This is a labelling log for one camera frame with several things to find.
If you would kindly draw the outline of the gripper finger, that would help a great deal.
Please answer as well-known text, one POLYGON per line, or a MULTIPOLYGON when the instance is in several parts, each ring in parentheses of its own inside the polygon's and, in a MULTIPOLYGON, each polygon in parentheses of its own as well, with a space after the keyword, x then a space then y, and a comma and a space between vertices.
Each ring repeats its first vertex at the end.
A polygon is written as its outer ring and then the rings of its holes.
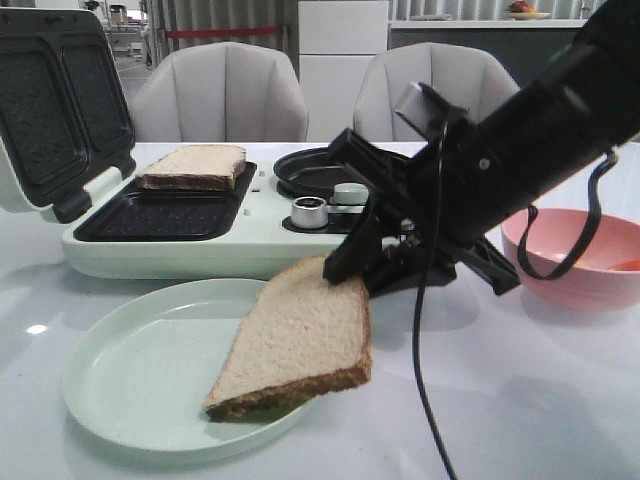
POLYGON ((462 262, 490 285, 496 296, 521 284, 513 264, 486 237, 464 250, 462 262))
POLYGON ((379 198, 373 194, 350 233, 326 258, 323 277, 333 285, 361 277, 381 254, 383 230, 379 198))

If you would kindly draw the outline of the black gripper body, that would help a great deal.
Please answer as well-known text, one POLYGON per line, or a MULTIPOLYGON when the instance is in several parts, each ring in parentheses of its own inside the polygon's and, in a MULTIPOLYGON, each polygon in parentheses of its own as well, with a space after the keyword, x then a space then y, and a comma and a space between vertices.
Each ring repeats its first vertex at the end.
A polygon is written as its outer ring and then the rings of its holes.
MULTIPOLYGON (((346 129, 330 146, 365 143, 346 129)), ((464 250, 534 200, 535 145, 489 122, 447 125, 428 141, 409 158, 407 196, 378 197, 382 251, 361 276, 369 293, 453 281, 464 250)))

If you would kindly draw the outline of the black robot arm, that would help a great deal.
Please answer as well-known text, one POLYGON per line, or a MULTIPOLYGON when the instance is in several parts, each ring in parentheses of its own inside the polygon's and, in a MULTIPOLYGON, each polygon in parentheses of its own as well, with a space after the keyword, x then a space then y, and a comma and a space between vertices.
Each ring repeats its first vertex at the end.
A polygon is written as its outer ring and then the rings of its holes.
POLYGON ((330 144, 369 198, 324 277, 359 276, 377 295, 447 284, 463 263, 503 294, 519 279, 486 233, 639 131, 639 5, 604 3, 567 51, 480 122, 424 84, 407 87, 396 112, 426 141, 409 159, 349 129, 330 144))

